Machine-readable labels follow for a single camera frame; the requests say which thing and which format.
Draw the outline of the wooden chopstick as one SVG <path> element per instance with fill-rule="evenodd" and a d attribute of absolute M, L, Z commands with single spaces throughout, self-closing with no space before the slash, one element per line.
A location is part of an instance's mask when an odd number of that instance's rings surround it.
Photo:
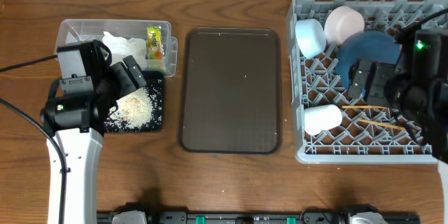
<path fill-rule="evenodd" d="M 371 125 L 376 125 L 376 126 L 380 126 L 380 127 L 387 127 L 387 128 L 391 128 L 391 129 L 395 129 L 395 130 L 407 130 L 405 127 L 402 126 L 397 126 L 397 125 L 392 125 L 392 124 L 388 124 L 385 122 L 375 122 L 375 121 L 371 121 L 371 120 L 364 120 L 364 119 L 358 119 L 359 123 L 367 123 L 367 124 L 371 124 Z"/>
<path fill-rule="evenodd" d="M 358 106 L 342 106 L 342 109 L 387 109 L 385 106 L 358 105 Z"/>

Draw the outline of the white paper napkin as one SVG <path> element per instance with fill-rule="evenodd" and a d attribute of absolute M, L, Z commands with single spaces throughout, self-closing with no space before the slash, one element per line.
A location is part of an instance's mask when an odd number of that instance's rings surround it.
<path fill-rule="evenodd" d="M 130 38 L 113 36 L 109 32 L 104 32 L 102 43 L 109 48 L 112 53 L 111 64 L 122 62 L 127 56 L 133 56 L 137 64 L 146 69 L 146 41 L 141 38 Z"/>

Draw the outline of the white plastic cup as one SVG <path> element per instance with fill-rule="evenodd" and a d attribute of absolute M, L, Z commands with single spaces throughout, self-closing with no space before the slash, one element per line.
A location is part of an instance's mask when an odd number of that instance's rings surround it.
<path fill-rule="evenodd" d="M 315 106 L 304 110 L 304 130 L 309 135 L 317 135 L 331 130 L 342 123 L 342 112 L 334 104 Z"/>

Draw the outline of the light blue bowl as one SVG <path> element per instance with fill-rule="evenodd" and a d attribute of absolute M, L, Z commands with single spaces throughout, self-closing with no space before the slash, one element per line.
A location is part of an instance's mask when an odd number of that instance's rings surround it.
<path fill-rule="evenodd" d="M 306 59 L 311 59 L 326 49 L 326 35 L 318 20 L 298 20 L 295 37 L 300 52 Z"/>

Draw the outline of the green orange snack wrapper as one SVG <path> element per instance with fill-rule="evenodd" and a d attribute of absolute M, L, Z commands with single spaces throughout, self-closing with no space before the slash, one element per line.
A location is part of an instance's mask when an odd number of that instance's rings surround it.
<path fill-rule="evenodd" d="M 146 59 L 161 60 L 163 58 L 161 27 L 147 28 Z"/>

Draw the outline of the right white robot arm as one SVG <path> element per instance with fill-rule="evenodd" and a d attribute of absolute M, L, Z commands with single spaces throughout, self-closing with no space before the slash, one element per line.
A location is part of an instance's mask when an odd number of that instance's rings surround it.
<path fill-rule="evenodd" d="M 413 120 L 437 159 L 442 189 L 447 189 L 447 30 L 402 30 L 394 64 L 358 60 L 349 72 L 349 95 L 369 105 L 398 110 Z"/>

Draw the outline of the white pink shallow bowl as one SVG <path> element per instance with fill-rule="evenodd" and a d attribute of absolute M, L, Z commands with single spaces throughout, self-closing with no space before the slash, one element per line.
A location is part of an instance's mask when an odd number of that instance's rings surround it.
<path fill-rule="evenodd" d="M 363 16 L 348 6 L 340 6 L 327 17 L 324 25 L 326 41 L 342 45 L 350 36 L 365 28 Z"/>

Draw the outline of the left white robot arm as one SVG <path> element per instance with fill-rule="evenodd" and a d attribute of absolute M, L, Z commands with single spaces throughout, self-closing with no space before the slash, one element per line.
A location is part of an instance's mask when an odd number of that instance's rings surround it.
<path fill-rule="evenodd" d="M 104 123 L 118 100 L 147 81 L 132 55 L 113 63 L 101 41 L 56 49 L 62 77 L 41 110 L 50 156 L 49 223 L 97 222 L 97 170 Z"/>

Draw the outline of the blue round plate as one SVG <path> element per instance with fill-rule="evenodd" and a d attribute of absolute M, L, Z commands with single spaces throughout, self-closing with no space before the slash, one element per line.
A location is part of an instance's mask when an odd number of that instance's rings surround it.
<path fill-rule="evenodd" d="M 395 64 L 400 55 L 400 46 L 394 38 L 381 31 L 362 31 L 346 39 L 337 52 L 335 67 L 342 86 L 348 90 L 349 72 L 358 60 L 370 60 Z"/>

